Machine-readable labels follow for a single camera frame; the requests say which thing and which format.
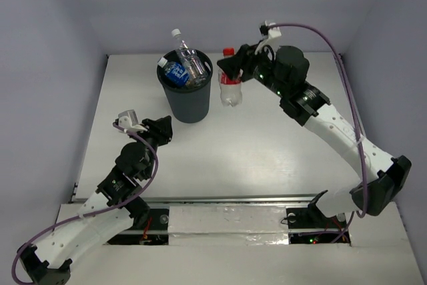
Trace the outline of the clear unlabelled plastic bottle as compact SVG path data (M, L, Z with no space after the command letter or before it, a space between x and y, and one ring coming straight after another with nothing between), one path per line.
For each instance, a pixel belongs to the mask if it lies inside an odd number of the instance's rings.
M189 74L190 86L200 86L208 77L208 72L199 59L195 49L191 48L184 40L179 29L171 31L175 39L177 56Z

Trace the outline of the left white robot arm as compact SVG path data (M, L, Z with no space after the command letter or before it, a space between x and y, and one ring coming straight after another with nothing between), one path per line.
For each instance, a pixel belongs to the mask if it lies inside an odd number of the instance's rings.
M74 264L118 233L149 219L141 194L159 166L157 149L173 137L171 116L138 121L134 110L120 113L112 126L131 138L115 165L76 214L38 233L17 251L31 284L66 284Z

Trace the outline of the blue label water bottle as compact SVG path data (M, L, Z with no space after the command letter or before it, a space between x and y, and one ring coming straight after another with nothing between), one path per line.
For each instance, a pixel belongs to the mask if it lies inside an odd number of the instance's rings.
M189 74L181 64L161 57L157 65L163 69L165 76L177 87L184 87L189 81Z

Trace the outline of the red label clear bottle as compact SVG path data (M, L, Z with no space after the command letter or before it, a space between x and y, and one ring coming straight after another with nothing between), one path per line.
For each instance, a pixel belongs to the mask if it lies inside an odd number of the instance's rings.
M220 99L224 107L235 107L243 101L242 83L239 79L231 80L225 72L218 69Z

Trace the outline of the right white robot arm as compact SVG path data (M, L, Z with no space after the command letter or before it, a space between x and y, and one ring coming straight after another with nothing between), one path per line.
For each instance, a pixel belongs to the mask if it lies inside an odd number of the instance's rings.
M411 161L382 151L356 133L330 99L307 82L310 62L297 47L274 51L266 45L258 51L255 45L242 45L217 65L230 79L255 79L280 97L284 113L326 142L359 176L357 186L325 190L310 202L307 218L312 225L323 226L336 214L357 210L378 216L403 188Z

